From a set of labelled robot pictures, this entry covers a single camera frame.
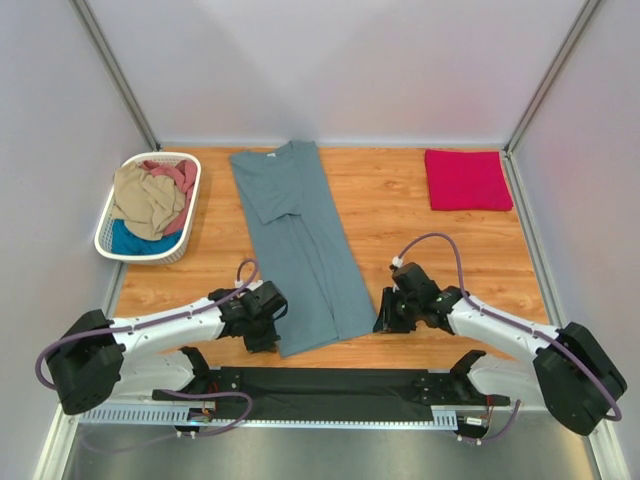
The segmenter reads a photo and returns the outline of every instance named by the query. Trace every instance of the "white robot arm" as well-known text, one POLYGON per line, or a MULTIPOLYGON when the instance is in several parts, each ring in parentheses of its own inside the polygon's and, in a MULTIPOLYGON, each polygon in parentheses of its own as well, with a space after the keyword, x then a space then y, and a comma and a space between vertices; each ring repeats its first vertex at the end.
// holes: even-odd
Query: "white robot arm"
POLYGON ((409 333, 422 320, 451 335, 480 340, 517 361, 483 351, 465 355, 458 363, 479 393, 545 406, 581 435, 611 418, 607 412, 617 408, 627 384, 585 327, 538 324, 494 309, 458 287, 441 290, 415 263, 392 269, 396 286, 384 289, 374 330, 409 333))
POLYGON ((233 292, 216 290, 189 305, 140 317, 107 320, 101 310, 85 313, 45 357, 64 412, 83 413, 107 399, 170 399, 163 390, 206 393, 209 367, 196 348, 159 353, 191 342, 243 337, 250 352, 274 351, 274 321, 286 314, 285 298, 272 282, 251 283, 238 296, 233 292), (74 335, 82 338, 75 341, 74 335))

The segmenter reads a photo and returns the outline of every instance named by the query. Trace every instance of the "white backdrop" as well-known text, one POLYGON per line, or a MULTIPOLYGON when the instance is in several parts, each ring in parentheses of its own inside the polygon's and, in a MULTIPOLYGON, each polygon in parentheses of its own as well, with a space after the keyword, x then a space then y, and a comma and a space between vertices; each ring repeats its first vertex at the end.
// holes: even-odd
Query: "white backdrop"
POLYGON ((640 478, 640 3, 603 5, 516 151, 567 320, 626 377, 616 425, 640 478))
POLYGON ((115 263, 92 237, 145 144, 66 0, 0 3, 0 478, 31 478, 57 395, 37 354, 103 306, 115 263))
POLYGON ((504 144, 582 0, 89 0, 166 142, 504 144))

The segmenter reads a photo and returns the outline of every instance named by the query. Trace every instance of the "white plastic basket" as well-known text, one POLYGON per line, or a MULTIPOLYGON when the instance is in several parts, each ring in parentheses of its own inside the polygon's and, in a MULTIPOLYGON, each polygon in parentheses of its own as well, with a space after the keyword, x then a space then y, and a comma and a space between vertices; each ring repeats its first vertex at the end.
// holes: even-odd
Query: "white plastic basket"
POLYGON ((96 250, 98 250, 100 255, 112 260, 119 260, 125 263, 135 263, 138 265, 164 265, 178 261, 180 257, 184 255, 184 252, 187 251, 187 244, 189 243, 196 204, 198 203, 198 195, 200 193, 200 173, 202 171, 202 167, 200 166, 198 159, 193 155, 174 152, 142 153, 135 157, 131 157, 124 163, 124 165, 131 162, 139 165, 146 160, 153 160, 154 162, 168 165, 177 165, 182 160, 191 160, 197 167, 198 171, 196 173, 196 182, 193 186, 193 195, 191 196, 189 212, 187 213, 187 219, 182 230, 180 240, 178 240, 178 243, 166 252, 155 255, 118 255, 116 253, 111 253, 111 242, 113 240, 113 218, 111 218, 111 209, 115 205, 113 187, 111 187, 111 193, 109 194, 107 204, 104 206, 104 210, 102 211, 102 217, 98 224, 94 243, 96 250))

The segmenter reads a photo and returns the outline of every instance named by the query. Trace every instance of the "red towel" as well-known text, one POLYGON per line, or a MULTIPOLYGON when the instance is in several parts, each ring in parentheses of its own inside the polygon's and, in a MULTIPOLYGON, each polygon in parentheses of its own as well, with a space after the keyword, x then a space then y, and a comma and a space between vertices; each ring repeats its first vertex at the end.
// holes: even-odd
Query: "red towel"
POLYGON ((427 150, 424 164, 433 210, 513 208, 499 152, 427 150))

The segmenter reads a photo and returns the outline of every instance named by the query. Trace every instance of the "wood grain surface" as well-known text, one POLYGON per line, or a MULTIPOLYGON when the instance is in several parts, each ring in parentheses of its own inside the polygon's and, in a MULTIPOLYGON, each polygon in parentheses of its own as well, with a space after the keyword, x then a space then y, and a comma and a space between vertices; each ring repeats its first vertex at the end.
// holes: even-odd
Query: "wood grain surface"
MULTIPOLYGON (((201 193, 185 256, 166 266, 130 266, 117 316, 179 307, 217 288, 233 287, 235 270, 253 249, 229 156, 239 148, 172 148, 202 162, 201 193)), ((389 263, 418 235, 445 232, 460 247, 467 289, 489 304, 537 322, 546 315, 517 213, 434 212, 429 206, 424 149, 322 148, 320 157, 353 255, 377 311, 391 284, 389 263)), ((441 288, 457 285, 454 257, 442 239, 414 247, 419 263, 441 288)), ((288 358, 248 354, 240 338, 196 344, 210 365, 450 368, 485 345, 432 330, 370 334, 288 358)))

